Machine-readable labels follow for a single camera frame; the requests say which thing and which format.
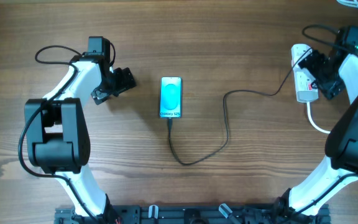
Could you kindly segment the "white power strip socket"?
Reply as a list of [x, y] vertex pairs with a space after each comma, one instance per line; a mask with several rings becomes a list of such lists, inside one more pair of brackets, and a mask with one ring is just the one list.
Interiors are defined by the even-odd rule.
[[305, 68], [300, 68], [299, 63], [312, 53], [306, 44], [295, 44], [291, 48], [291, 65], [295, 81], [296, 100], [299, 103], [313, 102], [318, 99], [318, 89], [312, 87], [314, 76]]

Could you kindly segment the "Galaxy S25 smartphone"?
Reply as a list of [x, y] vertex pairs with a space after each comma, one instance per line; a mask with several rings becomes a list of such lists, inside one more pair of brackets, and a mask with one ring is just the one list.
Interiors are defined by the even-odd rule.
[[160, 117], [180, 118], [182, 79], [180, 77], [162, 77], [160, 83]]

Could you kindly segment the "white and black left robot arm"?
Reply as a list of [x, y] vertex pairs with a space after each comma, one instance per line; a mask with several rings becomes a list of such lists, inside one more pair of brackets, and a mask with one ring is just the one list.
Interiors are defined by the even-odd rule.
[[116, 50], [102, 36], [88, 39], [86, 52], [75, 52], [68, 73], [42, 98], [24, 106], [25, 126], [18, 156], [30, 175], [57, 180], [74, 204], [70, 218], [79, 223], [114, 223], [119, 215], [88, 165], [91, 144], [83, 108], [92, 98], [100, 105], [136, 86], [128, 68], [114, 68]]

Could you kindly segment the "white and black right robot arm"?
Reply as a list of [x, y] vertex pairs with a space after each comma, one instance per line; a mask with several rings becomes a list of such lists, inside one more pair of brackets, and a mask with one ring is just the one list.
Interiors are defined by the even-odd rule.
[[320, 208], [346, 185], [358, 181], [358, 27], [340, 29], [313, 25], [336, 36], [325, 56], [317, 50], [306, 50], [293, 64], [296, 71], [312, 75], [327, 99], [346, 90], [350, 106], [330, 130], [325, 156], [316, 169], [299, 185], [279, 197], [273, 216], [282, 223], [317, 222]]

